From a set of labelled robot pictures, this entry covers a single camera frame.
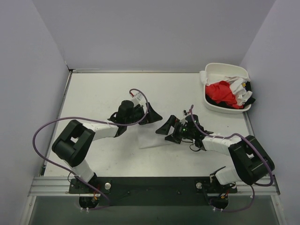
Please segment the white t shirt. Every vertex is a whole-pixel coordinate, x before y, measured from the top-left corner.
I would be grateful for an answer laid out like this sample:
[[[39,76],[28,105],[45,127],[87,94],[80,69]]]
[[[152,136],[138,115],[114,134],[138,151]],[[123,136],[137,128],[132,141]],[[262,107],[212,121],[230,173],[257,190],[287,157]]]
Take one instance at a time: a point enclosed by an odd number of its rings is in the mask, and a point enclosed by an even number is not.
[[[138,126],[138,148],[147,149],[173,144],[172,142],[166,141],[164,135],[158,135],[155,133],[155,131],[159,129],[163,124],[163,121],[158,121],[155,123]]]

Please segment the white plastic laundry basket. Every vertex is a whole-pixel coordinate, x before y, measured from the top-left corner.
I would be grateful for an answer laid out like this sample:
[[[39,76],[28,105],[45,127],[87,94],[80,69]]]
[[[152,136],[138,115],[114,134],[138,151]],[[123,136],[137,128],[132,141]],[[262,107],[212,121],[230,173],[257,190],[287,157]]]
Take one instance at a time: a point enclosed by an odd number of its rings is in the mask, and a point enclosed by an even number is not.
[[[230,64],[209,63],[206,65],[205,70],[200,71],[199,73],[204,88],[209,84],[220,81],[230,81],[234,83],[236,80],[243,79],[243,81],[250,82],[248,72],[244,68]],[[229,109],[209,103],[205,96],[203,96],[203,99],[207,109],[219,113],[239,114],[246,112],[251,108],[251,104],[249,104],[244,106],[243,109]]]

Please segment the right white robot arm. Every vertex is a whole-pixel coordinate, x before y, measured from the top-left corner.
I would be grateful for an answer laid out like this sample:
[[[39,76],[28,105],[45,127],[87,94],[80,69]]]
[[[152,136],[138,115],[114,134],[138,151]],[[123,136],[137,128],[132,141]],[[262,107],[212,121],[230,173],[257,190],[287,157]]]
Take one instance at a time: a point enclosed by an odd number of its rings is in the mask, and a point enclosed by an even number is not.
[[[225,186],[242,181],[248,185],[257,184],[267,174],[272,174],[275,164],[258,142],[256,137],[239,134],[223,137],[205,130],[199,123],[198,116],[187,115],[178,119],[171,115],[167,122],[156,130],[164,135],[165,140],[181,144],[184,139],[190,140],[198,150],[215,151],[232,159],[231,167],[222,166],[210,175],[211,182]]]

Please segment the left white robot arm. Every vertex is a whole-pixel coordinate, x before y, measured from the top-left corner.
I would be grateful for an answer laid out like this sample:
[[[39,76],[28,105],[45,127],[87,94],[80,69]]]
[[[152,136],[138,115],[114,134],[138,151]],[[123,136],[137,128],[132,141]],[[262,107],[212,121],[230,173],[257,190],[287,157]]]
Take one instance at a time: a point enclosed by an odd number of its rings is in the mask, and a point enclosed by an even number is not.
[[[134,98],[121,102],[118,110],[104,123],[80,123],[71,120],[52,145],[52,151],[81,178],[79,187],[86,193],[96,188],[97,176],[85,157],[94,140],[115,138],[122,135],[129,124],[146,125],[162,120],[150,103]]]

